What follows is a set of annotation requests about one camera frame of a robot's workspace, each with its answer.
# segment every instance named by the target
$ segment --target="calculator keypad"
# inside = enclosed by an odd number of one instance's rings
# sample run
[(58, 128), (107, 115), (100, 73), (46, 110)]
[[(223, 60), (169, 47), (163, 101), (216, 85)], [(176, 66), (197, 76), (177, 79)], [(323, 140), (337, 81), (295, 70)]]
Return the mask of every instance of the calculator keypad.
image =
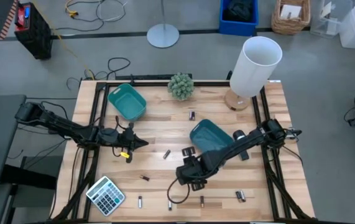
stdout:
[(122, 203), (123, 199), (122, 192), (115, 185), (109, 183), (93, 197), (93, 203), (107, 216)]

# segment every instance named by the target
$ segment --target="yellow tag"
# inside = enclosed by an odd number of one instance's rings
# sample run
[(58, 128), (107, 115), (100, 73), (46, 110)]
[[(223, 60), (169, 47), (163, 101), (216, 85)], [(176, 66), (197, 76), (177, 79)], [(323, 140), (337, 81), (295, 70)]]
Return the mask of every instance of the yellow tag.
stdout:
[(125, 157), (126, 159), (130, 157), (130, 155), (126, 152), (121, 152), (121, 156)]

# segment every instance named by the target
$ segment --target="gray concrete floor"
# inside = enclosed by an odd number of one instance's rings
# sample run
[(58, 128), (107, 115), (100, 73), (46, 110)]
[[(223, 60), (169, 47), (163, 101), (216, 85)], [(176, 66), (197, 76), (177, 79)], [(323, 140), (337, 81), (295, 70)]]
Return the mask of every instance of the gray concrete floor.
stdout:
[[(46, 2), (43, 10), (54, 22), (65, 20), (63, 12), (50, 10), (58, 1)], [(131, 7), (129, 10), (136, 9), (137, 14), (127, 10), (125, 21), (110, 24), (101, 32), (146, 31), (158, 23), (159, 17), (154, 16), (150, 7), (145, 7), (150, 4), (149, 0), (143, 2), (130, 0), (127, 6)], [(217, 28), (214, 17), (218, 16), (219, 1), (166, 2), (173, 4), (181, 13), (185, 13), (185, 9), (189, 12), (184, 19), (176, 19), (177, 15), (169, 13), (169, 18), (174, 19), (179, 29)], [(193, 2), (204, 9), (198, 14), (190, 12)], [(265, 21), (263, 27), (267, 27), (272, 3), (268, 0), (259, 2), (260, 9), (264, 10), (260, 21)], [(265, 12), (265, 8), (269, 8), (269, 13)], [(271, 32), (259, 35), (274, 39), (284, 51), (283, 60), (271, 78), (282, 80), (293, 125), (303, 130), (298, 145), (316, 216), (321, 220), (355, 223), (355, 128), (343, 121), (343, 115), (353, 106), (355, 96), (355, 50), (342, 48), (338, 37), (323, 39), (309, 32), (295, 36)], [(228, 70), (233, 69), (246, 39), (221, 34), (181, 35), (177, 44), (169, 49), (152, 47), (146, 37), (70, 39), (65, 43), (94, 72), (105, 70), (111, 57), (126, 57), (132, 63), (118, 75), (187, 72), (192, 73), (195, 79), (225, 79)], [(77, 86), (70, 91), (65, 82), (68, 77), (82, 77), (84, 68), (61, 48), (58, 40), (53, 43), (52, 53), (51, 60), (34, 60), (20, 43), (0, 42), (0, 94), (76, 97)], [(121, 64), (116, 62), (111, 67), (118, 68)], [(55, 100), (54, 103), (63, 105), (68, 115), (72, 115), (74, 100)], [(15, 156), (21, 149), (24, 156), (34, 156), (59, 141), (57, 136), (18, 131), (10, 156)], [(63, 146), (52, 155), (62, 154)], [(19, 165), (21, 157), (8, 160), (8, 163)], [(48, 210), (48, 207), (18, 210), (14, 223), (44, 220)]]

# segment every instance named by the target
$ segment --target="floor lamp base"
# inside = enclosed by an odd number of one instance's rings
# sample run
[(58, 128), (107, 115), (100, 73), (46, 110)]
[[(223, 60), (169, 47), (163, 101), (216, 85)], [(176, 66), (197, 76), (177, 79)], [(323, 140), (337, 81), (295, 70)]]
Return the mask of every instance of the floor lamp base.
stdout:
[(178, 29), (170, 24), (158, 24), (148, 30), (147, 40), (154, 47), (171, 47), (178, 41)]
[(241, 111), (251, 103), (250, 98), (238, 96), (232, 89), (228, 90), (224, 96), (224, 103), (233, 111)]

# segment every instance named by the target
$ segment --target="wooden lamp base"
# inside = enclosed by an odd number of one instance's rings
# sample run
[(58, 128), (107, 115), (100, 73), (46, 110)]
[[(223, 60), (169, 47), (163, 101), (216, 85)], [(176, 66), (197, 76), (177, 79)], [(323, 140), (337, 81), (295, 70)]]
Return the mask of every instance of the wooden lamp base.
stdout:
[(233, 111), (241, 111), (251, 103), (250, 98), (238, 96), (232, 89), (228, 90), (224, 96), (224, 103)]

